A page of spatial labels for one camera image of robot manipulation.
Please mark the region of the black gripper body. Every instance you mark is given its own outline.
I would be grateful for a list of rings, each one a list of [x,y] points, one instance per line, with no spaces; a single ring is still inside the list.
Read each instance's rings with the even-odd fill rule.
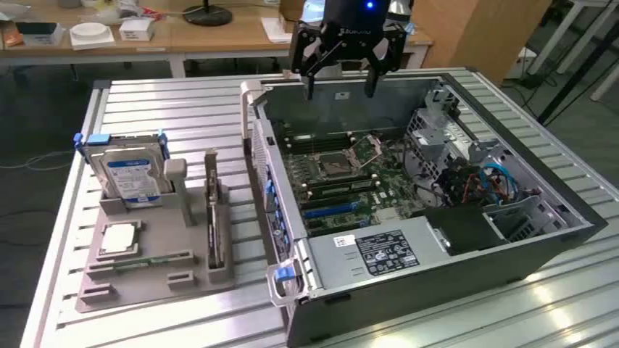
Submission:
[[[326,0],[320,40],[326,49],[373,48],[382,39],[389,1]]]

